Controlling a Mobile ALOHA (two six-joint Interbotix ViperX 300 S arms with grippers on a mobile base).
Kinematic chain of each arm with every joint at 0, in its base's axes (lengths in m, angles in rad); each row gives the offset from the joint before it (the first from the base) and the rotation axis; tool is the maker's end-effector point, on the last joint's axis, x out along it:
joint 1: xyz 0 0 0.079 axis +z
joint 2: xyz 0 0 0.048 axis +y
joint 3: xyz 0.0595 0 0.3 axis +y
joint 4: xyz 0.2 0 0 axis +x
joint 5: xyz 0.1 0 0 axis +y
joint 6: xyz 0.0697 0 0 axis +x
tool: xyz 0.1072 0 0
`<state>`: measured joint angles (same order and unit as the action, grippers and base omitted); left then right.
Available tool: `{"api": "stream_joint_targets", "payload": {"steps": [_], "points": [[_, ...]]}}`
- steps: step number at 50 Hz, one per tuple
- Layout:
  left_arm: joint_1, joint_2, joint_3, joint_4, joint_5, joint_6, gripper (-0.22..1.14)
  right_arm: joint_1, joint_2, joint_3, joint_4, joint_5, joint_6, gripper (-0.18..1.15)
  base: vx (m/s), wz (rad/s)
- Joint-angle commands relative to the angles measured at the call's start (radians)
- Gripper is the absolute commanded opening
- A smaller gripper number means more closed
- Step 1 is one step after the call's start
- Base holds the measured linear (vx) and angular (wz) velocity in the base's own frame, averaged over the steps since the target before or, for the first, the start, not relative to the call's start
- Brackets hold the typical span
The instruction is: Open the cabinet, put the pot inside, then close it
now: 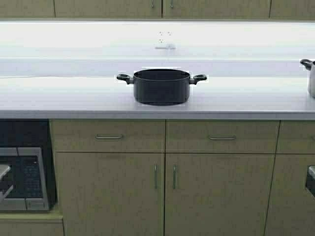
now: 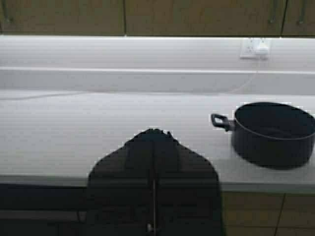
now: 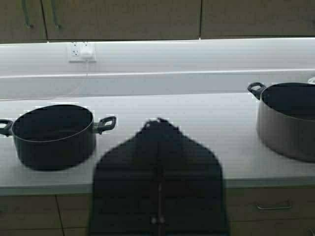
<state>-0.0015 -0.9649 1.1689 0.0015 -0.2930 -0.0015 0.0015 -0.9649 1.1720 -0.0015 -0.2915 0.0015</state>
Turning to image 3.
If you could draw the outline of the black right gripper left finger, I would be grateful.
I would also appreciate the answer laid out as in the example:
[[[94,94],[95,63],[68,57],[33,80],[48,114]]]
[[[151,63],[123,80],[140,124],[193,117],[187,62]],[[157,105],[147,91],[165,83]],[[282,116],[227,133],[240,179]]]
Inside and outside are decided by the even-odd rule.
[[[160,122],[150,120],[97,163],[89,236],[156,236]]]

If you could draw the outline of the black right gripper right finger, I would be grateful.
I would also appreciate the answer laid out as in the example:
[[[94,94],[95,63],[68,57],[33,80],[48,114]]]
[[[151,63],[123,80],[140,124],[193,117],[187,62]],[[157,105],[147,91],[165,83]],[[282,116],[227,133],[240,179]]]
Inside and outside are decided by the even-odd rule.
[[[159,118],[159,223],[167,236],[230,235],[216,156]]]

